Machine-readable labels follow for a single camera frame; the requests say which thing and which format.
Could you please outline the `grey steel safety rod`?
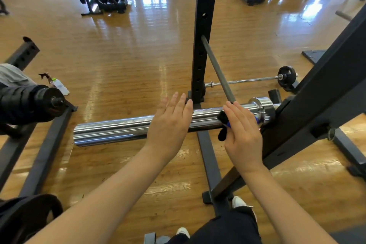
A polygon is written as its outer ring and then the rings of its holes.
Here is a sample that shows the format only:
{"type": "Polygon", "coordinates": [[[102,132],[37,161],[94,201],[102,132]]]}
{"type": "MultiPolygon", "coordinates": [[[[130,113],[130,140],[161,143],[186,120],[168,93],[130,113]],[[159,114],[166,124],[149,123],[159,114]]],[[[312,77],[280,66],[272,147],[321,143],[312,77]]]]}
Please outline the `grey steel safety rod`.
{"type": "Polygon", "coordinates": [[[218,63],[218,61],[217,61],[217,59],[216,59],[209,43],[208,43],[208,40],[206,39],[206,37],[204,35],[201,36],[201,40],[202,40],[204,48],[207,52],[207,55],[208,55],[208,57],[211,61],[211,64],[212,64],[212,66],[213,66],[213,68],[216,72],[216,75],[219,79],[219,82],[222,86],[222,89],[223,89],[223,91],[226,95],[227,100],[231,103],[234,103],[236,101],[236,98],[235,98],[234,94],[231,91],[231,88],[230,88],[230,86],[229,86],[229,84],[228,84],[228,82],[225,78],[225,75],[223,74],[223,72],[221,70],[221,67],[219,66],[219,63],[218,63]]]}

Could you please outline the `chrome barbell sleeve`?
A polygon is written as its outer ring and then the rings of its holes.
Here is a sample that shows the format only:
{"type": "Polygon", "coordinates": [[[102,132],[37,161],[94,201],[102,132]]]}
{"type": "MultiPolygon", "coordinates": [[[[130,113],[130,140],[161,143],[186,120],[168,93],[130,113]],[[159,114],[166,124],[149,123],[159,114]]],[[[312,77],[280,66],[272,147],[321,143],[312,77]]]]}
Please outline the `chrome barbell sleeve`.
{"type": "MultiPolygon", "coordinates": [[[[259,126],[273,122],[280,103],[273,103],[268,97],[251,98],[241,104],[257,119],[259,126]]],[[[188,132],[221,129],[224,124],[219,120],[222,108],[194,109],[188,132]]],[[[153,115],[79,124],[74,129],[73,140],[78,147],[119,143],[145,139],[153,115]]]]}

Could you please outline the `person's right hand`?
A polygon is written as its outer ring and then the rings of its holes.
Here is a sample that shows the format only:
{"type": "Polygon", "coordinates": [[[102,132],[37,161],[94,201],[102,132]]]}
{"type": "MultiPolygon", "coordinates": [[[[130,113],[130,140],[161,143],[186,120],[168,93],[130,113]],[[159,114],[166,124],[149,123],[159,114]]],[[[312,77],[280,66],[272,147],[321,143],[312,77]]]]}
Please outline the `person's right hand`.
{"type": "Polygon", "coordinates": [[[240,175],[245,178],[264,168],[263,139],[255,116],[253,115],[253,124],[242,124],[232,110],[233,107],[229,101],[223,106],[231,125],[227,128],[225,150],[240,175]]]}

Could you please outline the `stack of black weight plates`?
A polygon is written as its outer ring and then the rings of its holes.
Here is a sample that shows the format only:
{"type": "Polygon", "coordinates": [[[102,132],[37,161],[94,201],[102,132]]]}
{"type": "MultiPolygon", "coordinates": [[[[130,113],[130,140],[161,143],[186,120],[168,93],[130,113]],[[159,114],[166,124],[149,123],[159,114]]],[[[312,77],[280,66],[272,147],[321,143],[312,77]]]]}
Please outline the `stack of black weight plates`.
{"type": "Polygon", "coordinates": [[[27,125],[60,117],[67,103],[60,90],[46,85],[0,89],[0,124],[27,125]]]}

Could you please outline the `person's left hand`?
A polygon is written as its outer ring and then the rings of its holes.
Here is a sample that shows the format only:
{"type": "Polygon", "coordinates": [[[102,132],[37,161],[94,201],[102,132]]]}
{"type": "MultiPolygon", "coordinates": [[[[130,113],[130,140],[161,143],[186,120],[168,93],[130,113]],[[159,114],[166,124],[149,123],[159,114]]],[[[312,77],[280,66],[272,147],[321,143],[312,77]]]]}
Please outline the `person's left hand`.
{"type": "Polygon", "coordinates": [[[185,101],[185,117],[175,118],[175,106],[181,95],[174,93],[169,98],[169,114],[156,118],[156,113],[149,125],[144,151],[163,166],[171,161],[180,150],[188,133],[193,117],[193,102],[185,101]]]}

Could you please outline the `thin steel barbell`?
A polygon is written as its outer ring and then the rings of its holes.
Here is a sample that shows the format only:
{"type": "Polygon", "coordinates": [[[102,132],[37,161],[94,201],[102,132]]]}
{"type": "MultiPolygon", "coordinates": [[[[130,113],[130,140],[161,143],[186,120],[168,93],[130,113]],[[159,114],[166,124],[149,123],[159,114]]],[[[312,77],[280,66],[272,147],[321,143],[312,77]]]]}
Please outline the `thin steel barbell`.
{"type": "MultiPolygon", "coordinates": [[[[240,83],[248,83],[248,82],[257,82],[257,81],[268,81],[268,80],[283,80],[284,75],[277,75],[273,77],[263,77],[257,79],[247,79],[247,80],[235,80],[235,81],[228,81],[227,84],[240,84],[240,83]]],[[[209,83],[205,83],[205,88],[214,88],[215,86],[221,86],[221,83],[215,83],[213,81],[209,83]]]]}

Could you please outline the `grey cloth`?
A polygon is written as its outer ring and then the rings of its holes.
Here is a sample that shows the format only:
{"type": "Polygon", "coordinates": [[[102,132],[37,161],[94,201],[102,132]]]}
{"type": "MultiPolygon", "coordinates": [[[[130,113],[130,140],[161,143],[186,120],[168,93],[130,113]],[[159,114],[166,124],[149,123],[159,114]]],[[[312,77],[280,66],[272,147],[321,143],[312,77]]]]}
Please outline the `grey cloth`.
{"type": "Polygon", "coordinates": [[[16,66],[8,63],[0,64],[0,89],[33,85],[36,85],[36,83],[16,66]]]}

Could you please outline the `black barbell collar clip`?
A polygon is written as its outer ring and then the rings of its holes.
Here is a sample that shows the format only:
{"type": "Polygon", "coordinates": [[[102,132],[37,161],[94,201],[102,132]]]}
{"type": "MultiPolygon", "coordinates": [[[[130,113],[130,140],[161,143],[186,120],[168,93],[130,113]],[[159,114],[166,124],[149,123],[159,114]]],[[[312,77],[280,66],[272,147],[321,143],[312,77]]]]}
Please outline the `black barbell collar clip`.
{"type": "Polygon", "coordinates": [[[219,114],[217,115],[217,120],[219,120],[222,123],[222,129],[220,130],[220,132],[218,134],[218,140],[223,142],[226,140],[227,128],[231,127],[228,116],[226,115],[224,110],[221,110],[219,112],[219,114]]]}

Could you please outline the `black cylindrical peg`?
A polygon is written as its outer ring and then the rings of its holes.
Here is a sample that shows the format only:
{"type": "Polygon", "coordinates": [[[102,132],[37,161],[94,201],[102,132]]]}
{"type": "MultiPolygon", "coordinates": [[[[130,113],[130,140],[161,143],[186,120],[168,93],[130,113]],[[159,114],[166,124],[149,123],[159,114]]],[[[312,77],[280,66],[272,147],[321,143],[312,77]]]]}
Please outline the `black cylindrical peg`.
{"type": "Polygon", "coordinates": [[[268,97],[273,104],[281,104],[282,98],[278,89],[272,89],[268,91],[268,97]]]}

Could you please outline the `person's white right shoe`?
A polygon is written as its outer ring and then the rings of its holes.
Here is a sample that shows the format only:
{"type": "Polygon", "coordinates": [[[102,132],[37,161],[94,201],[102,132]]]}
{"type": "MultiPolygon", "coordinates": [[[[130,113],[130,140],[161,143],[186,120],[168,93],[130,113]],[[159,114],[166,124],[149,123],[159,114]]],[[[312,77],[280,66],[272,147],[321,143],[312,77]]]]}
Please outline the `person's white right shoe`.
{"type": "Polygon", "coordinates": [[[247,205],[247,203],[239,196],[234,196],[231,205],[233,209],[239,208],[239,207],[251,207],[247,205]]]}

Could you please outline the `person's right forearm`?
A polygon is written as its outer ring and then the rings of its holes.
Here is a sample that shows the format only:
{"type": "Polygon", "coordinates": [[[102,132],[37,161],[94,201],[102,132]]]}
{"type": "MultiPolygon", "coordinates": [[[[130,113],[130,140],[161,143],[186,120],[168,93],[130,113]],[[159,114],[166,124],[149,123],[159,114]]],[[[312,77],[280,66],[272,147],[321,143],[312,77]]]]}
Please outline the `person's right forearm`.
{"type": "Polygon", "coordinates": [[[270,219],[282,244],[337,244],[264,166],[240,174],[270,219]]]}

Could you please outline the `person's black trousers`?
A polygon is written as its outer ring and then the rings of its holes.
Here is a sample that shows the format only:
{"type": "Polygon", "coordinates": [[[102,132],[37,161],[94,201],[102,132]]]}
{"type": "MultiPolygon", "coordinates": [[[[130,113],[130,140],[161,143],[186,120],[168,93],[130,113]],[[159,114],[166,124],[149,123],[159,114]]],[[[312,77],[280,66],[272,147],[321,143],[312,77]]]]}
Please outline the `person's black trousers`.
{"type": "Polygon", "coordinates": [[[215,217],[190,238],[182,233],[166,244],[262,244],[252,207],[240,206],[215,217]]]}

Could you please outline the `large black weight plate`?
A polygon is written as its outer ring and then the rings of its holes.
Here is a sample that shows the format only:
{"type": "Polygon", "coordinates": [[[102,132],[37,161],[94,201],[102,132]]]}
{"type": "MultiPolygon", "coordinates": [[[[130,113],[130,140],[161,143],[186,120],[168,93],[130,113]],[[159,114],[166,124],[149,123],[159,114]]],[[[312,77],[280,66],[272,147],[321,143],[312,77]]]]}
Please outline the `large black weight plate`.
{"type": "Polygon", "coordinates": [[[52,194],[0,199],[0,244],[24,244],[48,224],[48,216],[63,213],[60,200],[52,194]]]}

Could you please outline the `dark floor mat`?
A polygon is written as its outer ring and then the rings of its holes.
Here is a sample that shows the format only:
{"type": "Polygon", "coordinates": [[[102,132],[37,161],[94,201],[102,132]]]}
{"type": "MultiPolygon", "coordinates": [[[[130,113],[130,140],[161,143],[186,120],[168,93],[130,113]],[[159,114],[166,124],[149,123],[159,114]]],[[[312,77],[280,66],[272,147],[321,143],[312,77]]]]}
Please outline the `dark floor mat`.
{"type": "Polygon", "coordinates": [[[338,244],[366,244],[366,223],[330,235],[338,244]]]}

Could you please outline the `black perforated rack upright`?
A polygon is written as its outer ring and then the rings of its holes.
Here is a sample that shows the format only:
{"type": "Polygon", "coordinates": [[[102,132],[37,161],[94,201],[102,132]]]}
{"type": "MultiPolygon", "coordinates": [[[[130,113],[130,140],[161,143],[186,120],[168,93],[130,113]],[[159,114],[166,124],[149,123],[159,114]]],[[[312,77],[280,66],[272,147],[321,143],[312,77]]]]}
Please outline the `black perforated rack upright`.
{"type": "MultiPolygon", "coordinates": [[[[191,90],[189,92],[194,109],[201,109],[201,102],[203,102],[207,52],[201,37],[205,36],[208,41],[210,39],[214,5],[215,0],[196,0],[191,90]]],[[[204,204],[213,206],[214,214],[217,217],[229,211],[230,206],[226,197],[219,200],[211,197],[212,189],[222,177],[208,130],[198,131],[197,137],[209,188],[202,193],[202,199],[204,204]]]]}

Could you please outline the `small black weight plate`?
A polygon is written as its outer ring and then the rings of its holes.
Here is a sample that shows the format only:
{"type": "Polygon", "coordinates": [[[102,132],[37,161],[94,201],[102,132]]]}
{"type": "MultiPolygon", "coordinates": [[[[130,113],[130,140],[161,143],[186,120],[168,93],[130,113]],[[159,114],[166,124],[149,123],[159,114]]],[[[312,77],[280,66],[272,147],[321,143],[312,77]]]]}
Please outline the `small black weight plate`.
{"type": "Polygon", "coordinates": [[[278,84],[287,92],[291,92],[294,89],[293,84],[296,82],[297,73],[292,66],[282,66],[277,76],[278,84]]]}

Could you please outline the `grey frame foot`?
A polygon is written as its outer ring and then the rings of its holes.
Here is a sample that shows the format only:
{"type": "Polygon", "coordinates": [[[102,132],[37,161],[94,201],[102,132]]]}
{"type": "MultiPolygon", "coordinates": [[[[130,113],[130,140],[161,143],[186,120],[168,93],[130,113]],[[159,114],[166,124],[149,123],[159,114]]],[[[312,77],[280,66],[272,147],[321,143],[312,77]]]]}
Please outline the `grey frame foot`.
{"type": "Polygon", "coordinates": [[[171,238],[169,236],[156,236],[156,233],[147,233],[144,235],[144,244],[167,244],[171,238]]]}

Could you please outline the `grey plate storage frame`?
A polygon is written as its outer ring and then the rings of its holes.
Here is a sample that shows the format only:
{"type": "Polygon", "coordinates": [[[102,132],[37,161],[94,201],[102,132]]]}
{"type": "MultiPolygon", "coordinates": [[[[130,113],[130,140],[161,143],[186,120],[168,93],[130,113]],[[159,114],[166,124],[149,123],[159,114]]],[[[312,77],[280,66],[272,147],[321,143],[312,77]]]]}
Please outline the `grey plate storage frame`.
{"type": "MultiPolygon", "coordinates": [[[[5,63],[19,68],[22,72],[39,53],[39,48],[29,37],[22,38],[21,46],[7,59],[5,63]]],[[[60,147],[70,118],[77,111],[77,106],[66,100],[67,108],[60,116],[54,118],[48,132],[40,145],[39,151],[28,172],[20,190],[20,196],[40,193],[48,177],[54,158],[60,147]]],[[[42,122],[27,125],[0,124],[0,137],[7,136],[3,144],[0,143],[0,193],[8,181],[18,159],[30,140],[36,126],[42,122]]]]}

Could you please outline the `person's left forearm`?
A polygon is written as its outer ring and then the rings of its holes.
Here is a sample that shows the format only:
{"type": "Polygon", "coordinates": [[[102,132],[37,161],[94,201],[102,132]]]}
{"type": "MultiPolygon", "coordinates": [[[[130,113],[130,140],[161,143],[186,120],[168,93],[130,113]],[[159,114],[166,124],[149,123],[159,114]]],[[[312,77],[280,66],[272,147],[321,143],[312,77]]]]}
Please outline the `person's left forearm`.
{"type": "Polygon", "coordinates": [[[25,244],[106,244],[176,152],[143,147],[126,165],[25,244]]]}

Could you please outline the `black slanted rack frame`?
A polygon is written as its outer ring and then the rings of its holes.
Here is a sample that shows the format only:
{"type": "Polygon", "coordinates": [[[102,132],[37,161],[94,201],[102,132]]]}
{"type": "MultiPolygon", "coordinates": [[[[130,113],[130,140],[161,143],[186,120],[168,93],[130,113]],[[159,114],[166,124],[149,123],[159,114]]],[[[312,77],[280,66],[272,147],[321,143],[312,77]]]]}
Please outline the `black slanted rack frame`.
{"type": "Polygon", "coordinates": [[[333,44],[294,86],[295,95],[262,127],[263,162],[270,170],[317,140],[331,141],[339,127],[366,112],[366,32],[364,6],[333,44]]]}

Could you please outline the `white spray bottle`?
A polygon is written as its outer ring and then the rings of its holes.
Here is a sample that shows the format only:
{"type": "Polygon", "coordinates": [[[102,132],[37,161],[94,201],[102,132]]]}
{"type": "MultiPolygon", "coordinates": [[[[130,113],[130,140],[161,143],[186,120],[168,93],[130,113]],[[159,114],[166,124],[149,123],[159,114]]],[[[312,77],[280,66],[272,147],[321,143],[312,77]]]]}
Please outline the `white spray bottle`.
{"type": "Polygon", "coordinates": [[[45,77],[48,81],[49,86],[58,89],[64,96],[68,96],[70,94],[69,90],[63,85],[60,80],[51,77],[48,73],[41,73],[39,74],[39,76],[41,77],[41,79],[45,77]]]}

